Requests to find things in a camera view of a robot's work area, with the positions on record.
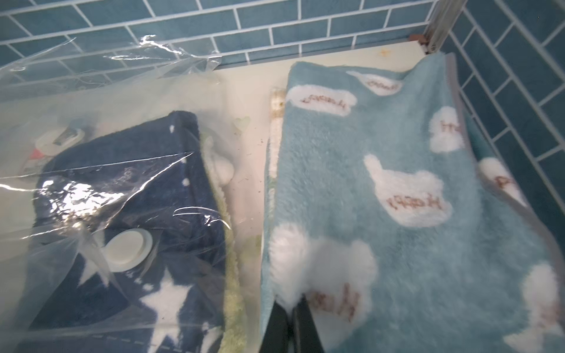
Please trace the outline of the blue cloud pattern blanket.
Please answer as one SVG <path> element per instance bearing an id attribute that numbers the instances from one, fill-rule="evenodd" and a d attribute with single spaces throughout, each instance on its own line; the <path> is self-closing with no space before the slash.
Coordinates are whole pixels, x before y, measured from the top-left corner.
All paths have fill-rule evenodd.
<path id="1" fill-rule="evenodd" d="M 466 111 L 463 113 L 463 116 L 465 118 L 466 131 L 469 136 L 470 146 L 477 161 L 481 161 L 487 157 L 494 157 L 495 154 L 492 151 L 486 137 L 472 116 L 470 116 Z"/>

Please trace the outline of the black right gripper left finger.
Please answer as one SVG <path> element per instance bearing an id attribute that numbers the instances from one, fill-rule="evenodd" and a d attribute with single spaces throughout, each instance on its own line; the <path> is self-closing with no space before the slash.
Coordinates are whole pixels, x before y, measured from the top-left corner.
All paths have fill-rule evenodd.
<path id="1" fill-rule="evenodd" d="M 259 353 L 287 353 L 289 323 L 285 309 L 274 302 Z"/>

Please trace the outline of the clear plastic vacuum bag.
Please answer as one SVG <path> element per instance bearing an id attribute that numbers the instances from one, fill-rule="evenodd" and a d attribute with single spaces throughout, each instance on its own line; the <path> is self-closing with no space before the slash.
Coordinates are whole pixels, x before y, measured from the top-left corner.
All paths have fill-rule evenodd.
<path id="1" fill-rule="evenodd" d="M 1 64 L 1 350 L 244 351 L 222 55 L 77 50 Z"/>

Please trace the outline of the light blue cloud blanket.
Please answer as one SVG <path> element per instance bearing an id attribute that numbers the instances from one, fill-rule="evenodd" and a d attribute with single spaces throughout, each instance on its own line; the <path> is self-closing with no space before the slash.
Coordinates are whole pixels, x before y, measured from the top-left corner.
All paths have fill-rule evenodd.
<path id="1" fill-rule="evenodd" d="M 305 296 L 325 352 L 562 352 L 564 256 L 494 156 L 477 161 L 456 59 L 394 72 L 295 63 L 260 283 Z"/>

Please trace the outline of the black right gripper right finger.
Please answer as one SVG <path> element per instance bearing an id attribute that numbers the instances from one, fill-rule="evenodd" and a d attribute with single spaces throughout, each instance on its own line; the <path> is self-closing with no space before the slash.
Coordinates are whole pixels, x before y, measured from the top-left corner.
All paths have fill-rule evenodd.
<path id="1" fill-rule="evenodd" d="M 292 332 L 296 353 L 324 353 L 313 316 L 305 296 L 292 311 Z"/>

